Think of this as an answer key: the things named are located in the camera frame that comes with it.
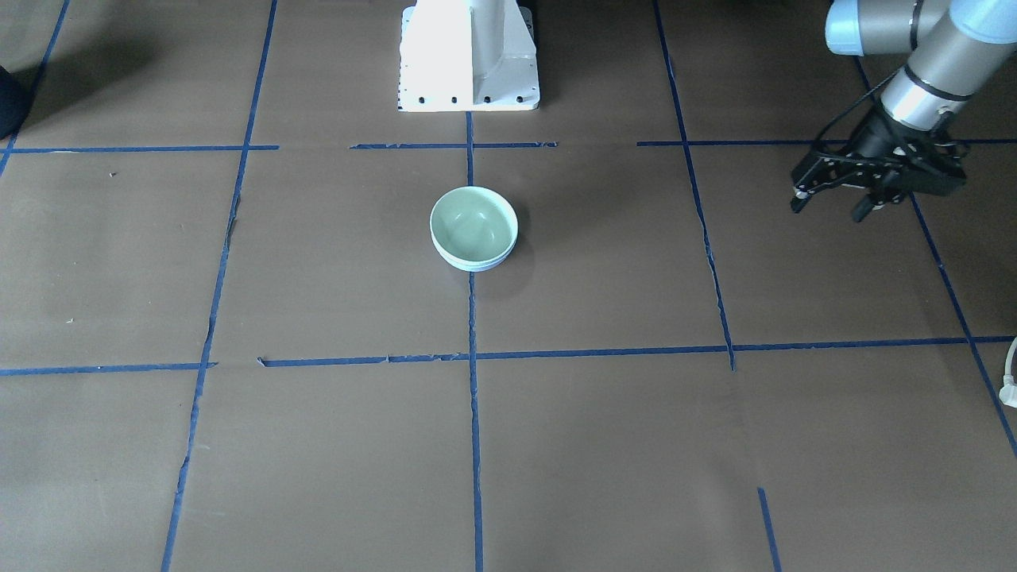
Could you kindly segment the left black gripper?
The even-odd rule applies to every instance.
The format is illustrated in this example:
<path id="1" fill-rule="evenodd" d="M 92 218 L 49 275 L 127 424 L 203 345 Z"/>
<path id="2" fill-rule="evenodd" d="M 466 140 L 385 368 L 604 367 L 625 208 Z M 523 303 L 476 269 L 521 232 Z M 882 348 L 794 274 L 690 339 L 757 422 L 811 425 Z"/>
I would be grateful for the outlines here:
<path id="1" fill-rule="evenodd" d="M 817 193 L 836 186 L 853 185 L 865 188 L 864 195 L 851 211 L 851 220 L 860 223 L 873 211 L 887 205 L 899 205 L 906 198 L 906 192 L 901 189 L 885 188 L 887 175 L 893 171 L 891 165 L 900 163 L 895 149 L 903 140 L 905 131 L 890 119 L 884 108 L 872 107 L 853 128 L 849 140 L 833 151 L 824 138 L 829 128 L 839 121 L 836 118 L 821 130 L 811 145 L 814 151 L 809 151 L 791 170 L 791 210 L 795 214 L 802 213 Z"/>

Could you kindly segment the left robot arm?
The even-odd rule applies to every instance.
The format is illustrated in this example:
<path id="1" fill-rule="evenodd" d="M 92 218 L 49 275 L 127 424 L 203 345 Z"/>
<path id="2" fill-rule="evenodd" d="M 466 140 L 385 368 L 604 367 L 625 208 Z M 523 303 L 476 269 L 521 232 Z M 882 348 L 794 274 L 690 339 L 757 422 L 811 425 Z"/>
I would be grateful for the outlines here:
<path id="1" fill-rule="evenodd" d="M 854 221 L 915 193 L 947 196 L 966 184 L 966 145 L 948 133 L 961 110 L 1015 54 L 1013 1 L 834 1 L 825 23 L 838 55 L 903 54 L 862 97 L 868 113 L 845 145 L 819 133 L 792 170 L 791 209 L 839 186 L 864 189 Z"/>

